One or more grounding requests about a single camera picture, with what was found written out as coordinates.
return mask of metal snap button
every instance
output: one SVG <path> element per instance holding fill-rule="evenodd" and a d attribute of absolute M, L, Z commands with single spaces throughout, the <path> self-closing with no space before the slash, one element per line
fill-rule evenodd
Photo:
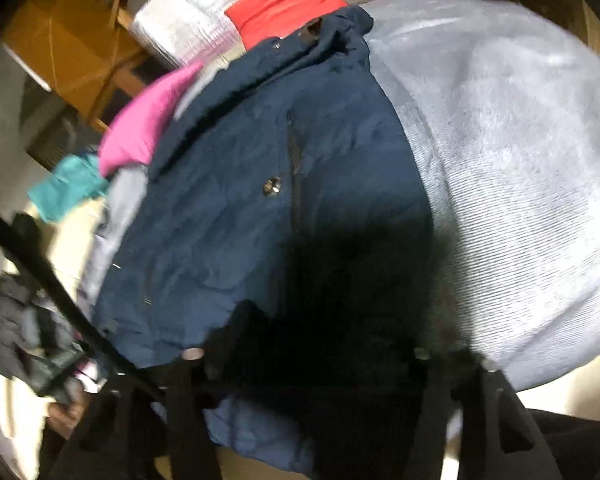
<path fill-rule="evenodd" d="M 118 330 L 118 322 L 115 319 L 108 319 L 107 322 L 100 329 L 100 333 L 106 339 L 111 338 L 116 335 L 116 331 Z"/>
<path fill-rule="evenodd" d="M 276 196 L 282 189 L 282 179 L 278 176 L 270 178 L 262 186 L 264 196 Z"/>

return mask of teal fabric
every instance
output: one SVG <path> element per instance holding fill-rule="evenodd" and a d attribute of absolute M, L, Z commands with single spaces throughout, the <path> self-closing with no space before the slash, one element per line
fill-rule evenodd
<path fill-rule="evenodd" d="M 100 176 L 98 157 L 67 155 L 45 180 L 29 190 L 29 198 L 46 223 L 59 222 L 87 198 L 103 195 L 109 183 Z"/>

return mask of hand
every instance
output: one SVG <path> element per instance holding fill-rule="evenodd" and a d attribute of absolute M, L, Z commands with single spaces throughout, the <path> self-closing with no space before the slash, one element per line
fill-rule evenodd
<path fill-rule="evenodd" d="M 92 397 L 92 394 L 80 391 L 78 399 L 69 406 L 52 402 L 48 407 L 46 423 L 57 434 L 68 440 L 84 415 Z"/>

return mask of jacket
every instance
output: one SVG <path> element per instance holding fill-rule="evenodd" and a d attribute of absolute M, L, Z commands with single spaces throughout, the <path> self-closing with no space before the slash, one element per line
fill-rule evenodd
<path fill-rule="evenodd" d="M 93 317 L 136 365 L 204 346 L 249 301 L 278 325 L 258 376 L 235 381 L 400 381 L 426 304 L 431 217 L 369 70 L 372 23 L 350 7 L 263 41 L 162 136 Z M 311 365 L 334 345 L 332 359 Z M 206 421 L 215 442 L 244 456 L 314 469 L 315 434 L 294 414 L 228 397 Z"/>
<path fill-rule="evenodd" d="M 18 378 L 34 390 L 47 385 L 59 402 L 70 400 L 54 357 L 68 350 L 74 332 L 43 292 L 28 287 L 19 274 L 0 275 L 0 375 Z"/>

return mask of light gray fabric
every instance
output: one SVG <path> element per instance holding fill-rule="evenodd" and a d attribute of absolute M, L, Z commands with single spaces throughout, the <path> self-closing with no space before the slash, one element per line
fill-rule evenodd
<path fill-rule="evenodd" d="M 87 263 L 77 288 L 76 304 L 91 319 L 104 277 L 112 265 L 126 229 L 136 217 L 147 184 L 146 166 L 132 164 L 118 170 L 102 209 L 102 222 L 93 234 Z"/>
<path fill-rule="evenodd" d="M 225 70 L 229 66 L 229 62 L 225 62 L 222 58 L 217 58 L 214 62 L 205 65 L 193 84 L 182 95 L 176 109 L 173 113 L 173 118 L 177 121 L 182 117 L 184 111 L 189 107 L 193 99 L 200 95 L 205 87 L 211 83 L 218 73 L 218 70 Z"/>
<path fill-rule="evenodd" d="M 469 341 L 517 389 L 600 354 L 600 59 L 506 2 L 363 8 L 432 206 L 427 343 Z"/>

